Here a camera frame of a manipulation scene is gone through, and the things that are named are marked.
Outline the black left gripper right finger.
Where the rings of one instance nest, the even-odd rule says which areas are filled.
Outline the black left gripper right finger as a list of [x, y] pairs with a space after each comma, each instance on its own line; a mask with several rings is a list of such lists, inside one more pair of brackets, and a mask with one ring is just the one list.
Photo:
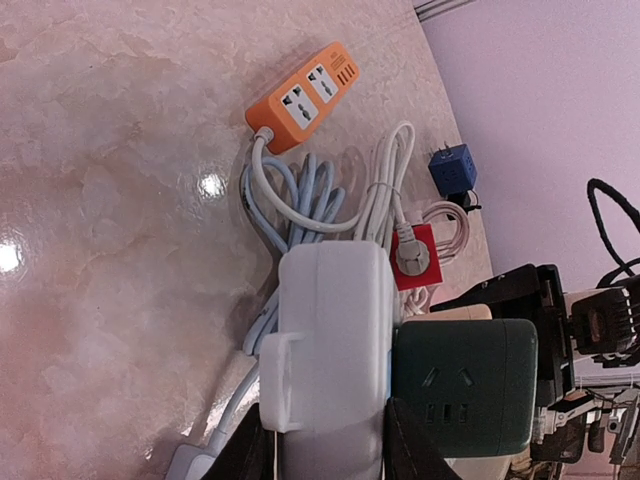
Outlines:
[[383, 455], [386, 479], [460, 479], [430, 440], [424, 423], [395, 397], [385, 405]]

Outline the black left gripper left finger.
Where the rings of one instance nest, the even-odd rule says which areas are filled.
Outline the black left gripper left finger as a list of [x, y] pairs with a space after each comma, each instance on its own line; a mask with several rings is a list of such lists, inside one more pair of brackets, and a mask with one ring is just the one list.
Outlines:
[[258, 410], [249, 410], [202, 480], [265, 478], [265, 430]]

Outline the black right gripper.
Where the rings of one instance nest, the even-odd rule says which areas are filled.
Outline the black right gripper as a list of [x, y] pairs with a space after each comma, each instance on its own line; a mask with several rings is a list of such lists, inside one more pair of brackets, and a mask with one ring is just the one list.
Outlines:
[[586, 389], [564, 398], [574, 377], [556, 267], [523, 265], [430, 309], [473, 304], [486, 304], [493, 319], [454, 321], [460, 357], [453, 367], [429, 373], [430, 419], [457, 419], [462, 404], [471, 413], [506, 418], [531, 407], [534, 465], [558, 477], [584, 452], [607, 453], [611, 465], [622, 465], [639, 431], [639, 387]]

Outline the beige cube adapter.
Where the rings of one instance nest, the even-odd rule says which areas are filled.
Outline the beige cube adapter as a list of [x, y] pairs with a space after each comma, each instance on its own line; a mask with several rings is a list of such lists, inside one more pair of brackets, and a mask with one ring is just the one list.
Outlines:
[[486, 304], [473, 304], [448, 310], [430, 312], [430, 321], [492, 320], [490, 308]]

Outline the dark green cube adapter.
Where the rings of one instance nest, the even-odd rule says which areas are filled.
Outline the dark green cube adapter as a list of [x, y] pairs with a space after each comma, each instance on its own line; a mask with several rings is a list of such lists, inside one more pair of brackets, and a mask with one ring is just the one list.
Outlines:
[[538, 337], [526, 319], [407, 321], [391, 393], [445, 458], [515, 455], [532, 437]]

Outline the long white power strip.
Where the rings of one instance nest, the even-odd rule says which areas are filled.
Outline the long white power strip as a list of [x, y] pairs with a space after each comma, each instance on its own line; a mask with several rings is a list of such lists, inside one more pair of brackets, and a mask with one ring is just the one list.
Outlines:
[[396, 297], [374, 242], [298, 245], [280, 261], [278, 327], [259, 350], [278, 478], [381, 477]]

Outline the black charger plug with cable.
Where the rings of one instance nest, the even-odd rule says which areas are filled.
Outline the black charger plug with cable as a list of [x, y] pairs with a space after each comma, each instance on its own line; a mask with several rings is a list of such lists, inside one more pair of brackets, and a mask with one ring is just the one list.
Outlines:
[[461, 207], [466, 212], [480, 210], [482, 208], [482, 205], [480, 203], [478, 194], [474, 190], [466, 191], [462, 196]]

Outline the blue cube adapter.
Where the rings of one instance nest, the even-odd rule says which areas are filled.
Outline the blue cube adapter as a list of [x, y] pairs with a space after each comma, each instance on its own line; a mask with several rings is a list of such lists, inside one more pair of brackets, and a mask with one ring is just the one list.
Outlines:
[[442, 197], [465, 193], [475, 187], [477, 170], [467, 144], [437, 150], [428, 168]]

